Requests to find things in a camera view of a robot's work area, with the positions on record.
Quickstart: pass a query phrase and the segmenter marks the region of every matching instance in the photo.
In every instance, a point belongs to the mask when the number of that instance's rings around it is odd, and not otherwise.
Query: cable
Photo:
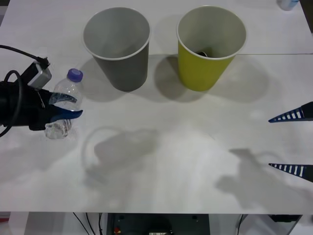
[[[85,228],[85,226],[83,225],[83,223],[80,221],[80,219],[77,217],[77,215],[73,212],[74,216],[78,219],[78,221],[80,222],[80,224],[84,227],[86,233],[89,235],[87,229]]]
[[[243,220],[243,216],[244,216],[244,214],[241,215],[241,218],[240,218],[240,221],[239,221],[237,235],[239,235],[239,229],[240,229],[241,222]]]
[[[21,110],[21,106],[22,106],[22,99],[23,99],[23,82],[22,82],[22,79],[21,79],[20,74],[19,74],[16,70],[11,70],[11,71],[8,72],[7,75],[5,76],[4,81],[5,81],[5,82],[8,82],[9,77],[10,77],[12,74],[15,74],[15,75],[16,75],[17,80],[18,80],[18,83],[19,83],[19,99],[18,99],[18,103],[17,103],[17,105],[16,105],[16,108],[15,108],[15,110],[14,110],[12,119],[11,119],[11,121],[9,122],[9,124],[7,125],[7,127],[5,128],[5,130],[0,133],[0,138],[1,138],[2,136],[4,136],[6,133],[8,133],[8,131],[9,131],[9,130],[11,129],[11,127],[14,125],[16,119],[17,119],[18,116],[19,116],[19,113],[20,113],[20,110]]]
[[[91,229],[93,235],[96,235],[96,234],[94,233],[94,230],[93,230],[93,228],[92,228],[90,222],[89,222],[89,218],[88,218],[88,213],[87,213],[87,212],[86,212],[86,217],[87,217],[87,221],[88,221],[89,227],[90,227],[90,229]]]
[[[99,233],[100,233],[100,235],[103,235],[103,233],[102,233],[102,228],[101,228],[101,224],[100,224],[101,216],[102,216],[102,213],[99,213]]]
[[[48,62],[48,60],[46,58],[41,58],[39,56],[35,56],[35,55],[29,54],[29,53],[27,53],[25,51],[16,49],[14,47],[5,46],[5,45],[0,45],[0,48],[11,50],[11,51],[17,52],[17,53],[22,54],[22,55],[26,55],[26,56],[28,56],[30,58],[33,58],[34,60],[38,61],[42,65],[45,65],[46,67],[49,66],[49,62]]]

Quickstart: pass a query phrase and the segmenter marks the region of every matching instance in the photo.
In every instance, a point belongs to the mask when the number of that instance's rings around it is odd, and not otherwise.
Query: cup rim
[[[213,58],[213,57],[204,57],[204,56],[200,56],[200,55],[194,53],[194,52],[191,51],[188,47],[185,46],[185,44],[181,41],[180,36],[179,36],[179,32],[178,32],[179,24],[180,24],[181,20],[182,20],[189,12],[191,12],[191,11],[193,11],[193,10],[196,10],[196,9],[199,9],[199,8],[203,8],[203,7],[220,8],[220,9],[226,10],[226,11],[230,12],[231,14],[235,15],[235,16],[241,21],[241,23],[243,24],[244,29],[245,29],[245,31],[246,31],[246,39],[245,39],[245,42],[243,43],[243,45],[241,46],[241,48],[240,48],[239,50],[237,50],[235,53],[233,53],[233,54],[231,54],[231,55],[228,55],[228,56],[225,56],[225,57]],[[191,54],[193,54],[193,55],[195,55],[195,56],[197,56],[197,57],[199,57],[199,58],[201,58],[201,59],[205,59],[205,60],[225,60],[225,59],[234,57],[235,55],[237,55],[237,54],[244,48],[244,46],[246,45],[246,42],[247,42],[247,38],[248,38],[248,31],[247,31],[247,29],[246,29],[246,25],[245,25],[245,23],[243,22],[243,20],[242,20],[237,14],[235,14],[233,11],[228,10],[228,9],[226,9],[226,8],[224,8],[224,7],[220,7],[220,6],[202,5],[202,6],[198,6],[198,7],[196,7],[196,8],[193,8],[193,9],[187,11],[187,12],[181,17],[181,19],[178,21],[177,26],[176,26],[176,35],[177,35],[177,38],[178,38],[179,43],[180,43],[189,53],[191,53]]]
[[[107,10],[111,10],[111,9],[115,9],[115,8],[125,8],[125,9],[129,9],[129,10],[133,10],[133,11],[139,13],[140,15],[142,15],[143,18],[145,18],[145,20],[147,21],[148,26],[149,26],[149,37],[148,37],[147,41],[144,43],[144,45],[143,45],[140,49],[138,49],[137,51],[135,51],[133,54],[130,54],[130,55],[127,55],[127,56],[124,56],[124,57],[119,57],[119,58],[108,58],[108,57],[99,56],[99,55],[93,53],[91,50],[89,50],[88,47],[86,46],[85,40],[84,40],[84,32],[85,32],[85,29],[86,29],[87,24],[89,23],[89,21],[90,21],[94,16],[96,16],[97,14],[99,14],[99,13],[101,13],[101,12],[104,12],[104,11],[107,11]],[[84,25],[84,27],[83,27],[83,32],[81,33],[81,35],[82,35],[81,38],[82,38],[83,45],[84,45],[85,49],[86,49],[91,55],[93,55],[94,57],[97,57],[97,58],[102,59],[102,60],[118,61],[118,60],[125,60],[125,59],[127,59],[127,58],[133,57],[134,55],[137,55],[138,53],[140,53],[140,52],[147,46],[147,44],[149,43],[150,38],[151,38],[151,34],[152,34],[152,32],[151,32],[151,26],[150,26],[150,23],[149,23],[147,17],[146,17],[145,15],[143,15],[142,13],[140,13],[139,11],[137,11],[136,9],[134,9],[134,8],[129,8],[129,7],[110,7],[110,8],[104,9],[104,10],[102,10],[102,11],[98,11],[97,13],[95,13],[93,16],[91,16],[91,17],[87,20],[87,22],[85,23],[85,25]]]

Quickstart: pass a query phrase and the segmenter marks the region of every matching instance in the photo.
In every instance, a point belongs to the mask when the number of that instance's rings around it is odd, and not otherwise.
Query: blue bottle cap
[[[83,79],[83,72],[77,69],[70,69],[67,73],[67,78],[72,82],[81,82]]]

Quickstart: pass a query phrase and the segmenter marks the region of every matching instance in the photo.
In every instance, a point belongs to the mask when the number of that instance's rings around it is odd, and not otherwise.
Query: white table
[[[206,93],[178,82],[174,56],[152,55],[147,82],[125,94],[103,78],[79,42],[83,22],[115,4],[27,2],[11,0],[0,43],[47,55],[53,75],[47,89],[68,69],[81,69],[86,98],[83,115],[64,140],[50,141],[27,127],[12,128],[1,138],[0,211],[313,213],[312,183],[268,166],[313,164],[313,122],[267,122],[313,100],[312,55],[239,55]],[[228,2],[242,18],[286,17],[274,6]],[[166,16],[200,4],[118,3],[146,14],[154,33]],[[293,30],[308,30],[300,9],[288,14],[301,24]],[[268,38],[271,45],[260,47],[250,34],[245,53],[268,53],[269,48],[277,49],[272,53],[310,53],[309,37],[306,45],[290,47],[294,35],[284,31],[281,36],[290,37],[274,48],[279,32]],[[176,51],[163,50],[152,36],[151,53]],[[12,68],[23,71],[30,62],[1,51],[0,76]]]
[[[276,0],[11,0],[0,28],[1,43],[43,55],[68,56],[85,50],[81,32],[96,12],[135,8],[150,22],[150,54],[177,54],[176,25],[200,5],[217,5],[238,14],[248,30],[242,54],[313,53],[313,40],[301,5],[283,11]]]

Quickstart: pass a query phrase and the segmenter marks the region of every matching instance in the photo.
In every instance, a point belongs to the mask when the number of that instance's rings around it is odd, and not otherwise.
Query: plastic water bottle
[[[281,0],[280,7],[285,11],[292,10],[297,4],[299,0]]]
[[[50,104],[57,107],[78,111],[82,103],[83,96],[80,93],[81,81],[83,79],[83,73],[77,69],[70,69],[67,73],[67,77],[60,81],[54,88],[54,93],[50,98]],[[69,101],[61,101],[59,94],[68,94],[77,99],[75,103]],[[45,136],[49,139],[63,139],[68,135],[69,130],[72,127],[72,120],[58,120],[53,123],[45,125]]]

